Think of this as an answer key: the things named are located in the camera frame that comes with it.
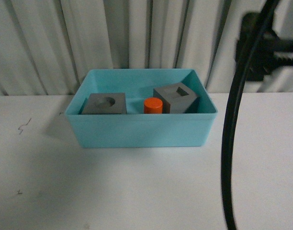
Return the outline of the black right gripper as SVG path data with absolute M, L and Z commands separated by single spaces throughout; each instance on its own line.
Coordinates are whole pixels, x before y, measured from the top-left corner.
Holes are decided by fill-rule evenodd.
M 241 22 L 240 36 L 236 45 L 235 61 L 238 62 L 242 48 L 253 30 L 254 23 L 259 13 L 257 11 L 247 12 Z M 246 75 L 247 81 L 263 81 L 264 76 L 280 67 L 293 67 L 293 39 L 282 39 L 273 30 L 273 19 L 251 59 Z

